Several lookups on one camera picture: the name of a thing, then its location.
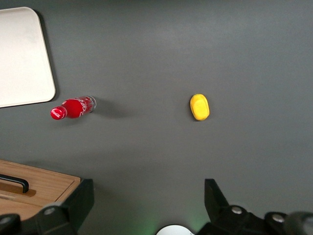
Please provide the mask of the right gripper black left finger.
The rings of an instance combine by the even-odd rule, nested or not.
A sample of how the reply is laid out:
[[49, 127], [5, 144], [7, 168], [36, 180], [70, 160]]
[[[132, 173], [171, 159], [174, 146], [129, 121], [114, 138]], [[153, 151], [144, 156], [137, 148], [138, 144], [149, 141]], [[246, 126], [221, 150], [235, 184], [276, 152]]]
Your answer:
[[92, 179], [83, 179], [63, 202], [43, 207], [21, 223], [22, 235], [76, 235], [94, 205]]

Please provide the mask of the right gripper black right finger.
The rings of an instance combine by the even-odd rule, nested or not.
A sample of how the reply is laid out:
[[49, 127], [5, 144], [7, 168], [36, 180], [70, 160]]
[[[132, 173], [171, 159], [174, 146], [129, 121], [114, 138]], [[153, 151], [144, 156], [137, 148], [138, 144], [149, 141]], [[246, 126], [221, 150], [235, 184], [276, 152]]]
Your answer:
[[238, 205], [230, 205], [214, 179], [205, 179], [204, 204], [210, 221], [198, 235], [285, 235], [285, 213], [268, 212], [259, 218]]

